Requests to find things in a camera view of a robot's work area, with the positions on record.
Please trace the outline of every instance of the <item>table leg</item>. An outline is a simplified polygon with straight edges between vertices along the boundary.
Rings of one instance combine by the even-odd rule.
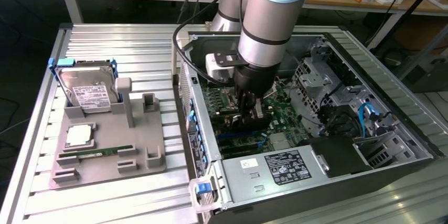
[[[76,24],[84,23],[77,1],[76,0],[64,0],[64,1],[67,5],[68,14],[72,19],[72,23],[76,23]]]
[[[401,18],[403,14],[404,14],[404,12],[397,12],[397,13],[392,14],[392,16],[389,17],[389,19],[384,23],[384,26],[381,27],[380,31],[377,32],[377,34],[375,35],[373,39],[371,40],[371,43],[368,44],[367,49],[372,49],[372,48],[375,48],[379,45],[380,41],[384,39],[384,36],[391,31],[395,23],[399,21],[399,19]]]
[[[419,65],[421,60],[431,54],[432,50],[436,48],[437,44],[444,40],[448,35],[448,25],[441,29],[436,37],[432,39],[427,47],[419,52],[417,56],[407,64],[403,64],[399,69],[396,69],[396,76],[400,80],[405,78],[409,72]]]

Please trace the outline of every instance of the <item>hard drive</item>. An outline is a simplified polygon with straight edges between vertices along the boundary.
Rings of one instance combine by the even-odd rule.
[[[120,102],[113,60],[59,60],[55,75],[72,106],[80,106],[84,113],[111,111],[111,104]]]

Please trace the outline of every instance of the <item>power supply label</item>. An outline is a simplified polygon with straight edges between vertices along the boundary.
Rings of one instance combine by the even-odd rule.
[[[264,159],[277,185],[311,178],[311,173],[297,150],[264,156]]]
[[[111,107],[105,86],[73,87],[79,106],[85,109]]]

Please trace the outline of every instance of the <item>green circuit board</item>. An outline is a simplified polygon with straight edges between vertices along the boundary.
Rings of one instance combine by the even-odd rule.
[[[129,149],[132,148],[132,145],[124,145],[104,149],[93,149],[87,151],[79,151],[79,152],[69,152],[63,153],[59,155],[59,157],[72,157],[77,156],[77,158],[91,158],[91,157],[104,157],[119,154],[119,150]]]
[[[253,132],[225,132],[225,121],[232,120],[237,114],[235,88],[204,86],[203,93],[217,145],[224,158],[283,150],[297,146],[303,139],[309,138],[288,101],[288,94],[277,83],[275,90],[271,89],[265,93],[271,95],[263,101],[267,112],[272,114],[271,125],[267,129]]]

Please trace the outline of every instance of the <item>metal table frame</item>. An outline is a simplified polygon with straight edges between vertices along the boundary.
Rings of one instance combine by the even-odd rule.
[[[77,0],[64,0],[67,5],[68,14],[72,19],[72,23],[80,24],[84,23],[81,11],[79,9]],[[200,0],[200,2],[209,3],[213,0]],[[355,11],[355,12],[371,12],[371,13],[385,13],[385,9],[380,8],[367,8],[367,7],[352,7],[352,6],[340,6],[340,5],[319,5],[319,4],[304,4],[303,8],[307,9],[321,9],[321,10],[344,10],[344,11]],[[372,39],[368,49],[375,48],[384,36],[389,32],[393,24],[397,22],[405,10],[391,10],[392,16],[389,17],[387,23],[384,24],[381,30],[377,32],[377,35]],[[420,12],[415,11],[412,14],[415,15],[427,15],[427,16],[448,16],[448,12],[440,9],[440,12]]]
[[[51,57],[115,58],[119,75],[132,78],[133,93],[153,92],[161,100],[167,166],[164,173],[49,190],[52,154],[59,136],[65,96],[45,72],[17,164],[0,213],[0,223],[196,223],[187,190],[189,177],[187,150],[171,80],[171,36],[176,25],[75,25],[57,34]],[[185,31],[205,31],[189,25]],[[433,117],[404,84],[369,54],[361,43],[333,26],[297,26],[296,31],[328,32],[357,60],[373,80],[432,142],[448,153],[448,127]],[[448,205],[448,159],[439,160],[417,173],[381,190],[316,208],[280,220],[280,223],[443,223]]]

